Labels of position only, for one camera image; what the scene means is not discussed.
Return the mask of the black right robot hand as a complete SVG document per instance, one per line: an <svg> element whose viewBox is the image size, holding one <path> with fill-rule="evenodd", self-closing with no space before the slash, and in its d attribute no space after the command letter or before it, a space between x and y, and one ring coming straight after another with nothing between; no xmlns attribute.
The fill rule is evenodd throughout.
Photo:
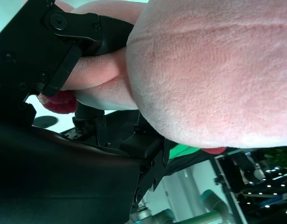
<svg viewBox="0 0 287 224"><path fill-rule="evenodd" d="M0 224L124 224L166 173L168 141L143 118L109 143L103 110L78 105L68 135L33 125L83 56L126 45L133 25L30 0L0 32Z"/></svg>

